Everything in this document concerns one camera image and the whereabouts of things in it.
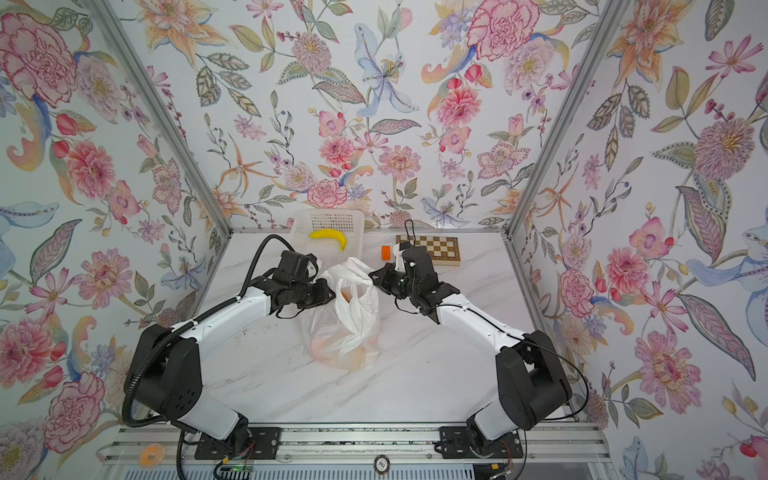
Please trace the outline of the white translucent plastic bag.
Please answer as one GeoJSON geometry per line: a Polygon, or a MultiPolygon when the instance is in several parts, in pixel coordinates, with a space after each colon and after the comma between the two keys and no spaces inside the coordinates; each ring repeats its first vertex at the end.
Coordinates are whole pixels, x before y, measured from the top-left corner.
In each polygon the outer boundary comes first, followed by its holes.
{"type": "Polygon", "coordinates": [[[376,362],[380,354],[381,311],[378,290],[369,277],[371,272],[360,259],[349,258],[321,275],[336,298],[299,319],[299,329],[312,360],[345,371],[367,369],[376,362]],[[341,295],[344,287],[357,289],[358,297],[351,303],[341,295]]]}

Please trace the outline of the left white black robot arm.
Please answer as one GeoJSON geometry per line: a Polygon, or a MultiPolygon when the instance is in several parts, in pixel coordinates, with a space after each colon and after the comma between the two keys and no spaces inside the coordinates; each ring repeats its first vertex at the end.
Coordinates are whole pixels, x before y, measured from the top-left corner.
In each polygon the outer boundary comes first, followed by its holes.
{"type": "Polygon", "coordinates": [[[252,443],[248,419],[207,392],[203,361],[236,333],[287,306],[302,312],[335,299],[328,281],[317,276],[313,254],[285,250],[275,268],[259,276],[254,269],[249,267],[235,296],[192,319],[141,334],[124,383],[126,426],[169,422],[235,453],[252,443]]]}

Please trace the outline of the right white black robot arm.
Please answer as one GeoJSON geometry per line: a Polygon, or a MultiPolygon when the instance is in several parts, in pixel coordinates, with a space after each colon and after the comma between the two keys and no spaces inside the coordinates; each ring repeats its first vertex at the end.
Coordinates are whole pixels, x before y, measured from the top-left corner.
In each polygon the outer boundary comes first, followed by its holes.
{"type": "Polygon", "coordinates": [[[452,284],[438,278],[427,250],[403,242],[394,263],[369,274],[381,292],[407,300],[420,315],[460,334],[495,362],[497,393],[467,420],[476,448],[519,429],[529,431],[572,399],[561,357],[542,331],[514,329],[474,305],[452,284]]]}

